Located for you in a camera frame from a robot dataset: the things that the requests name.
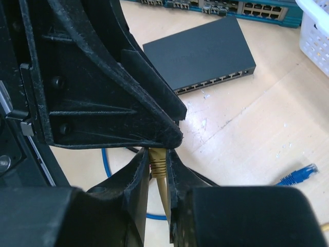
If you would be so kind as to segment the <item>small black network switch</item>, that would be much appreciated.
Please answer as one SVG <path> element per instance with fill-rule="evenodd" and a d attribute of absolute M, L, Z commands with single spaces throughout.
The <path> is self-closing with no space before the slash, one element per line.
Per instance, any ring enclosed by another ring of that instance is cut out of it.
<path fill-rule="evenodd" d="M 176 95 L 252 75 L 255 60 L 234 16 L 143 45 Z"/>

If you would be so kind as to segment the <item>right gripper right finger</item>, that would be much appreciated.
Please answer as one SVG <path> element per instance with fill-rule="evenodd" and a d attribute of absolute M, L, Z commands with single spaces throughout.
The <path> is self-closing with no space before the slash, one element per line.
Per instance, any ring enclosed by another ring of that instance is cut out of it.
<path fill-rule="evenodd" d="M 189 151 L 178 148 L 175 154 L 187 172 L 208 185 L 216 185 L 221 156 L 205 150 Z M 149 173 L 149 158 L 145 150 L 132 151 L 115 149 L 114 170 L 108 164 L 106 151 L 99 149 L 86 151 L 86 184 L 112 178 L 105 188 L 112 188 L 122 201 L 119 208 L 129 219 L 137 219 L 142 230 L 141 238 L 148 246 L 170 246 L 168 222 L 155 181 L 146 182 Z"/>

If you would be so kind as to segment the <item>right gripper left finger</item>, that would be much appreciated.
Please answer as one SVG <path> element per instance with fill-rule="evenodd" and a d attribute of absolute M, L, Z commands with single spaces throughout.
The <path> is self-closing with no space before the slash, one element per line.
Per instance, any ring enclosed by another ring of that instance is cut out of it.
<path fill-rule="evenodd" d="M 19 1 L 40 141 L 174 149 L 187 109 L 130 33 L 119 1 Z"/>

